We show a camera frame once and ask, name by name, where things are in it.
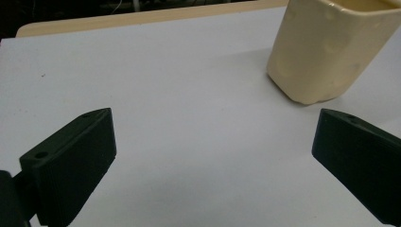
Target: table edge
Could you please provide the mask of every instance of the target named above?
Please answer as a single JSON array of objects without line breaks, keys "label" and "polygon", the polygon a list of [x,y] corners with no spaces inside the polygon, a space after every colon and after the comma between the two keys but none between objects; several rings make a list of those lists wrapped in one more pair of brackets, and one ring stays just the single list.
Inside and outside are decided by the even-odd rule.
[{"label": "table edge", "polygon": [[192,8],[162,9],[62,21],[40,22],[20,27],[16,37],[50,35],[115,26],[131,26],[173,21],[242,11],[285,7],[287,4],[288,0],[257,0]]}]

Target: tabletop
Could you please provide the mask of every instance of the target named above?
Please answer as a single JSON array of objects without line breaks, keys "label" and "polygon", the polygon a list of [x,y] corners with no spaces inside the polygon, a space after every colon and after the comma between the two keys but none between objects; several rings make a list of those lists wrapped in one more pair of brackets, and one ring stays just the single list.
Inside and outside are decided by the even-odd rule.
[{"label": "tabletop", "polygon": [[321,108],[401,137],[401,29],[348,92],[304,106],[266,72],[285,10],[3,40],[1,168],[110,107],[117,156],[73,227],[381,226],[311,149]]}]

